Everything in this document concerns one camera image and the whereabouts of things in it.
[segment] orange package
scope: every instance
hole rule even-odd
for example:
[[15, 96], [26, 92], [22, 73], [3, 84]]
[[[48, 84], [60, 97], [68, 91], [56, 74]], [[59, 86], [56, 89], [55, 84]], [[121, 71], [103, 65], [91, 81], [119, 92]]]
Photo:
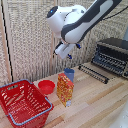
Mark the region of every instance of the orange package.
[[71, 105], [73, 87], [74, 84], [64, 73], [58, 74], [57, 96], [65, 107]]

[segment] red basket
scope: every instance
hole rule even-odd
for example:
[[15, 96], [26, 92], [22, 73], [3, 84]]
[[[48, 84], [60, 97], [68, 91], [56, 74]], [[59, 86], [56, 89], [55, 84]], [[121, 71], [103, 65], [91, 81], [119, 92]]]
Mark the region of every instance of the red basket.
[[28, 80], [0, 87], [0, 104], [14, 128], [44, 126], [53, 105]]

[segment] woven panel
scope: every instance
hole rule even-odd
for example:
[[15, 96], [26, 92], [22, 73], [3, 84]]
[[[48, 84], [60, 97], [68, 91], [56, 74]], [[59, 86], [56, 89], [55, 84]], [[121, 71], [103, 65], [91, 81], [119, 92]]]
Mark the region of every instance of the woven panel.
[[[93, 3], [92, 0], [59, 0], [58, 1], [58, 5], [61, 7], [70, 7], [73, 5], [82, 5], [85, 8], [88, 8], [89, 6], [91, 6], [91, 4]], [[81, 49], [78, 49], [77, 47], [74, 47], [72, 49], [72, 51], [69, 53], [70, 55], [72, 55], [72, 59], [68, 59], [65, 58], [64, 60], [59, 59], [57, 56], [55, 56], [54, 60], [53, 60], [53, 74], [54, 73], [58, 73], [60, 71], [63, 71], [64, 68], [72, 68], [75, 67], [81, 63], [85, 63], [85, 54], [86, 54], [86, 49], [87, 49], [87, 45], [88, 45], [88, 38], [89, 38], [90, 32], [88, 32], [88, 34], [86, 35], [86, 37], [84, 38], [83, 41], [80, 42], [81, 45]], [[54, 39], [54, 46], [55, 47], [58, 43], [59, 40], [58, 39]]]
[[7, 0], [16, 79], [35, 81], [49, 75], [51, 30], [46, 16], [51, 0]]
[[5, 61], [5, 53], [2, 42], [2, 34], [0, 29], [0, 86], [9, 83], [7, 66]]
[[[122, 0], [122, 2], [105, 18], [116, 14], [117, 12], [123, 10], [128, 6], [127, 0]], [[128, 26], [128, 9], [124, 12], [110, 18], [99, 22], [92, 30], [91, 36], [89, 38], [89, 46], [86, 53], [86, 61], [91, 61], [94, 55], [96, 41], [106, 39], [109, 37], [123, 39]]]
[[11, 82], [11, 71], [8, 69], [10, 68], [10, 64], [4, 30], [2, 8], [0, 6], [0, 86]]

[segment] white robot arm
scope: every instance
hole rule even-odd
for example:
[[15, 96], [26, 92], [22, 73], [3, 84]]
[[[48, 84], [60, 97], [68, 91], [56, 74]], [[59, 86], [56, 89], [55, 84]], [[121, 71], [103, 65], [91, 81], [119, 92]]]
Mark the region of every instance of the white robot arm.
[[80, 48], [87, 32], [109, 14], [122, 0], [95, 0], [86, 10], [83, 6], [53, 7], [47, 14], [47, 22], [61, 42], [55, 53], [64, 59], [76, 45]]

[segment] wooden countertop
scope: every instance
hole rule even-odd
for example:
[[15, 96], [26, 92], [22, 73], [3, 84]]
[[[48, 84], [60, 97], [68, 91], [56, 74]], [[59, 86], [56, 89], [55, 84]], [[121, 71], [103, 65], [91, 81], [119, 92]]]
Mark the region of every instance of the wooden countertop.
[[[54, 109], [44, 128], [109, 128], [128, 100], [128, 80], [110, 74], [104, 84], [74, 68], [74, 89], [70, 107], [64, 107], [56, 95], [58, 74], [42, 80], [56, 84], [54, 92], [47, 95]], [[0, 128], [13, 128], [0, 107]]]

